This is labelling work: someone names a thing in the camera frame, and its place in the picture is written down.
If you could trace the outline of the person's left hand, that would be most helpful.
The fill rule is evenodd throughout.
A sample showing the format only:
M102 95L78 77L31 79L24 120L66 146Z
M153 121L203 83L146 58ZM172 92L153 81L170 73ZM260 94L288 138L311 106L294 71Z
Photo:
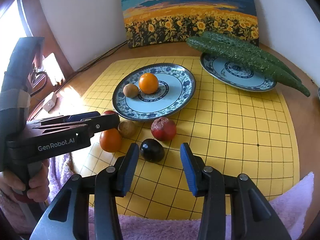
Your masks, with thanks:
M27 196L35 202L44 202L49 195L49 160L43 160L40 171L29 180ZM18 202L14 190L25 191L25 184L10 170L1 172L1 191L14 202Z

